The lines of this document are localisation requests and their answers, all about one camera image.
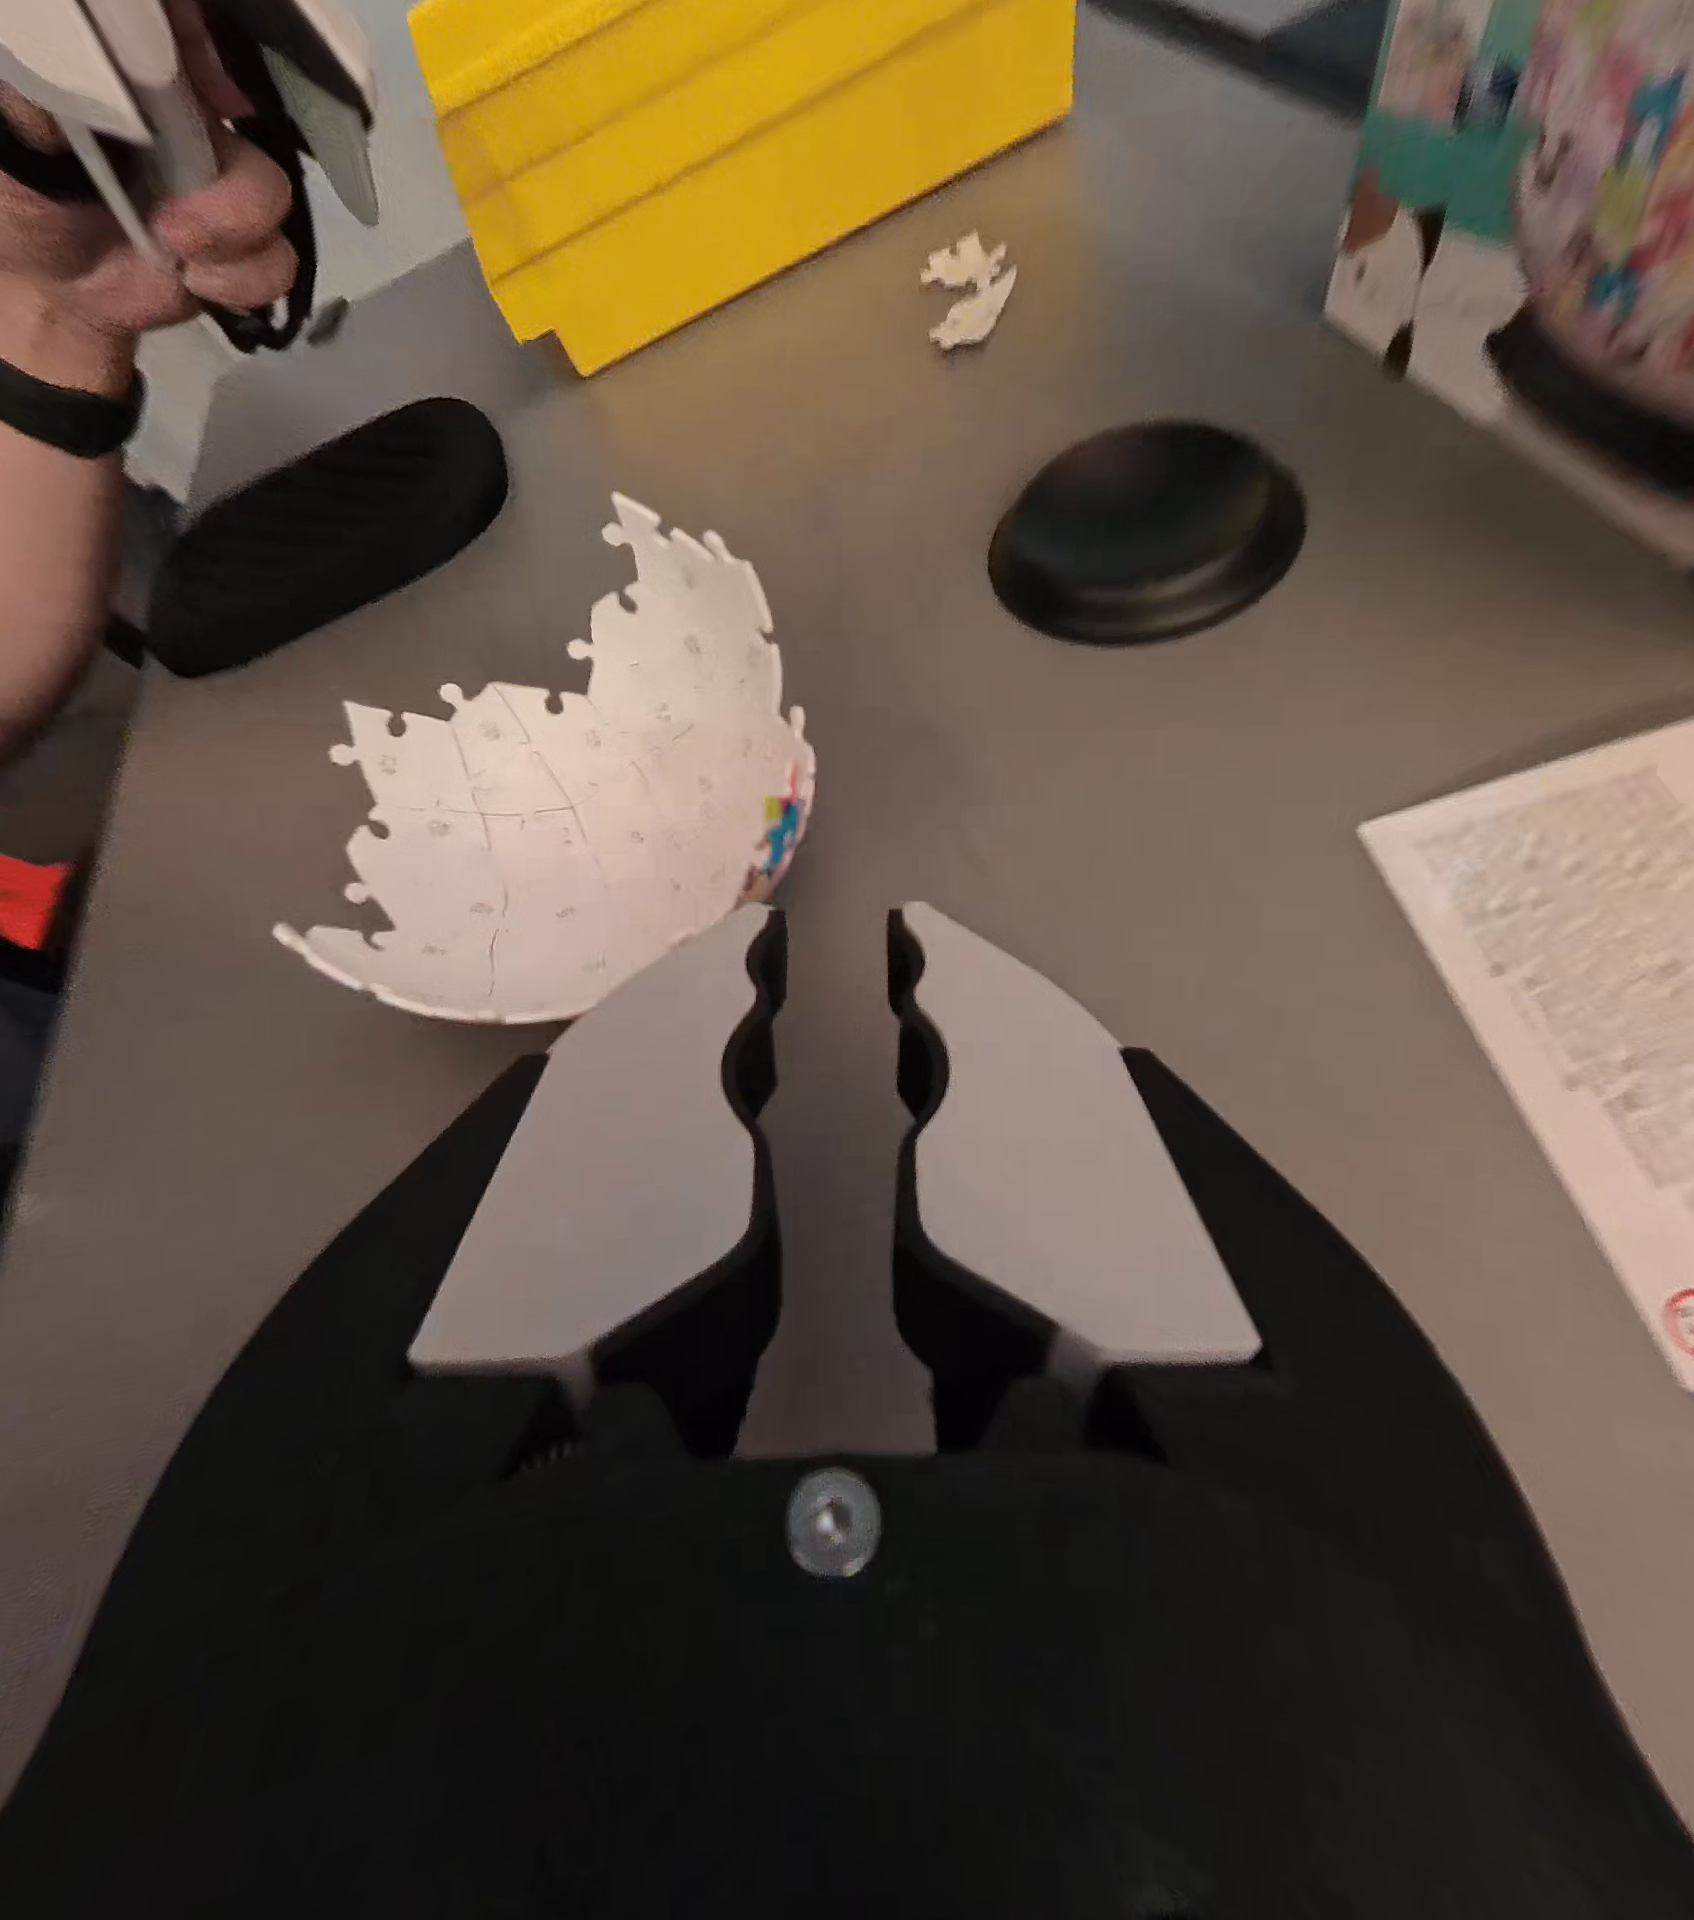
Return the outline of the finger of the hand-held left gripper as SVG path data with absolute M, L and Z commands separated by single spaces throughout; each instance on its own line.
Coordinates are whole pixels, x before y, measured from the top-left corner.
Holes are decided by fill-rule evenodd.
M 0 6 L 0 173 L 58 206 L 221 178 L 163 6 Z
M 344 210 L 381 227 L 371 131 L 381 81 L 371 44 L 344 6 L 281 6 L 271 78 L 307 156 L 329 178 Z

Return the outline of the yellow storage bin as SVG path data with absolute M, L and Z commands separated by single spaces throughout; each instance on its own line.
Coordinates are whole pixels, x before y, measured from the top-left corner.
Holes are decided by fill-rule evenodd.
M 416 6 L 484 287 L 594 377 L 1048 132 L 1075 6 Z

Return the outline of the person's left hand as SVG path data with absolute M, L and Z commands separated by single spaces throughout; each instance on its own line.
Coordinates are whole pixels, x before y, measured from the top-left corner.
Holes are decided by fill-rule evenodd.
M 263 310 L 287 297 L 300 255 L 284 234 L 284 170 L 229 131 L 212 132 L 221 178 L 154 206 L 154 255 L 137 253 L 103 202 L 58 206 L 0 173 L 0 269 L 34 279 L 81 318 L 138 342 L 201 306 Z

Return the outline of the assembled white puzzle section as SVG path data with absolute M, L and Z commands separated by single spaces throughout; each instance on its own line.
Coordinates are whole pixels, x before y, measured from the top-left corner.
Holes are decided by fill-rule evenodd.
M 754 562 L 619 493 L 602 541 L 631 582 L 567 644 L 581 691 L 344 706 L 329 756 L 370 794 L 344 897 L 381 926 L 275 922 L 313 975 L 440 1025 L 567 1025 L 784 878 L 814 745 Z

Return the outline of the black round ball stand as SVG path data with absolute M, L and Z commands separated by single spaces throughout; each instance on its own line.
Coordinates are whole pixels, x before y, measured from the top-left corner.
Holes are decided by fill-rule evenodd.
M 1100 429 L 995 521 L 984 578 L 1017 623 L 1121 649 L 1263 601 L 1306 545 L 1306 493 L 1251 435 L 1189 417 Z

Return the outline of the black wristband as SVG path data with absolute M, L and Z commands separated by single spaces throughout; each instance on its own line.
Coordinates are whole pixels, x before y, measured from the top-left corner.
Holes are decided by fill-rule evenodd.
M 138 433 L 147 385 L 130 344 L 49 285 L 0 269 L 0 429 L 77 461 Z

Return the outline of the colourful puzzle box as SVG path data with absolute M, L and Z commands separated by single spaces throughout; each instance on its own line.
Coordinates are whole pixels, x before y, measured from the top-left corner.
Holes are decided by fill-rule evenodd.
M 1694 6 L 1391 6 L 1322 316 L 1694 578 Z

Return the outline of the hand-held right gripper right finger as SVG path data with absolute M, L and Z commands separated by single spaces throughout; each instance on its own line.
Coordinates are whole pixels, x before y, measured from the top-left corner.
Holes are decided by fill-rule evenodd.
M 1045 1368 L 1239 1368 L 1263 1335 L 1113 1033 L 927 903 L 893 916 L 897 1016 L 927 1048 L 922 1254 L 1017 1310 Z

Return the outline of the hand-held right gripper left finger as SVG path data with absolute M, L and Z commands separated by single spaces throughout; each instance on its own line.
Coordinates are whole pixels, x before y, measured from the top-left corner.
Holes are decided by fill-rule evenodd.
M 776 1016 L 776 910 L 631 975 L 551 1048 L 445 1265 L 409 1368 L 594 1382 L 605 1346 L 756 1224 L 756 1096 L 733 1046 Z

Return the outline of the white instruction leaflet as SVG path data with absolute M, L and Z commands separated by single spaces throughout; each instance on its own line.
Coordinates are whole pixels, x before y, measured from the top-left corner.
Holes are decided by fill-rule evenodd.
M 1694 1401 L 1694 716 L 1361 849 Z

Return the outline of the scattered loose puzzle pieces group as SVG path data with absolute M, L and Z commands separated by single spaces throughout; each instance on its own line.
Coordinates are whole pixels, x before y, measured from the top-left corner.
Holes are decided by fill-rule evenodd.
M 1007 243 L 984 243 L 979 228 L 927 255 L 920 285 L 950 297 L 944 318 L 929 327 L 941 356 L 981 348 L 1014 297 L 1017 265 Z

